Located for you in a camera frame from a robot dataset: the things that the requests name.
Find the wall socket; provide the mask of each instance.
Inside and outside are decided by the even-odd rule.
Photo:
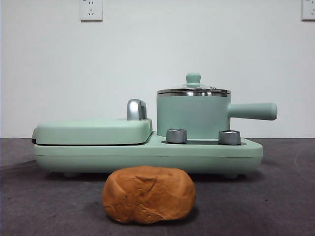
[[[315,0],[302,0],[302,21],[315,21]]]
[[[103,1],[102,0],[80,0],[81,21],[102,21]]]

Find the bread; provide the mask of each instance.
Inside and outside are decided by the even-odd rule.
[[[114,220],[151,224],[186,217],[194,206],[195,187],[180,169],[131,167],[108,177],[102,200]]]

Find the pot handle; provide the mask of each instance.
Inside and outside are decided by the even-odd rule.
[[[230,104],[228,114],[234,118],[275,120],[276,103]]]

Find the table surface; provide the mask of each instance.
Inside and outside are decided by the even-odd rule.
[[[224,179],[190,175],[196,202],[186,219],[123,225],[101,194],[108,174],[63,177],[40,169],[31,139],[1,139],[1,235],[315,235],[315,139],[251,139],[264,147],[259,169]]]

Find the sandwich maker lid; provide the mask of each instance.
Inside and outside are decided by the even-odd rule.
[[[38,145],[128,145],[144,143],[152,133],[151,119],[90,119],[39,124],[32,136]]]

